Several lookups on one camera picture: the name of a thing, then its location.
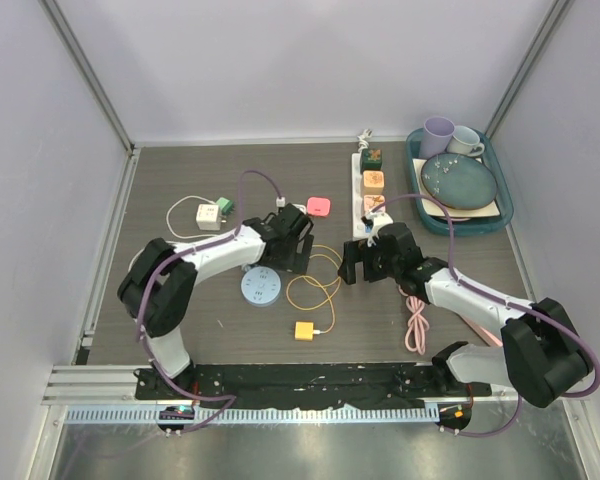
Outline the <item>orange cube socket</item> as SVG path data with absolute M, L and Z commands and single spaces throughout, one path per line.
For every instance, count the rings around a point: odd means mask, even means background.
M 381 195 L 385 188 L 384 173 L 381 170 L 365 170 L 362 173 L 362 195 Z

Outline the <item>white multicolour power strip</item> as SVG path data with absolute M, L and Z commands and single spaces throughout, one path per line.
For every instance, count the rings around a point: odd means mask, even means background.
M 354 239 L 363 239 L 367 237 L 365 226 L 361 221 L 362 215 L 362 202 L 363 195 L 361 192 L 361 180 L 362 173 L 360 171 L 360 152 L 366 148 L 379 148 L 373 147 L 370 144 L 372 138 L 372 130 L 365 129 L 361 134 L 357 136 L 357 147 L 354 153 L 351 155 L 350 167 L 351 167 L 351 218 L 352 218 L 352 236 Z

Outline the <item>dark green cube socket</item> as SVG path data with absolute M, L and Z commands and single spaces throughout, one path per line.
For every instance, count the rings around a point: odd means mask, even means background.
M 366 148 L 360 152 L 360 171 L 381 171 L 383 164 L 382 150 Z

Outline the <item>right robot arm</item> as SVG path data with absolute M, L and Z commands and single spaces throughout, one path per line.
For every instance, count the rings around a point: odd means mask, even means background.
M 587 376 L 593 382 L 584 395 L 600 385 L 599 360 L 559 302 L 531 302 L 471 280 L 451 261 L 423 255 L 403 222 L 345 242 L 338 274 L 353 285 L 358 268 L 365 281 L 390 278 L 404 293 L 468 318 L 500 340 L 500 347 L 458 343 L 443 351 L 443 363 L 431 371 L 442 394 L 455 394 L 466 383 L 488 383 L 512 388 L 531 405 L 545 408 L 560 397 L 579 397 L 574 388 Z

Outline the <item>pink cube socket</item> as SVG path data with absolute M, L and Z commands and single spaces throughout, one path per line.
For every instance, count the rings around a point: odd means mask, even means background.
M 378 205 L 381 205 L 385 202 L 385 197 L 381 194 L 377 195 L 364 195 L 362 202 L 362 215 L 365 216 Z

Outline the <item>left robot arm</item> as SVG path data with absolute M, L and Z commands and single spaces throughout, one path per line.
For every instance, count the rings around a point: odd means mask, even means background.
M 244 220 L 227 233 L 172 245 L 151 240 L 128 271 L 117 297 L 148 347 L 158 386 L 170 398 L 193 391 L 194 366 L 181 335 L 197 284 L 247 265 L 303 275 L 313 245 L 313 221 L 287 204 L 265 218 Z

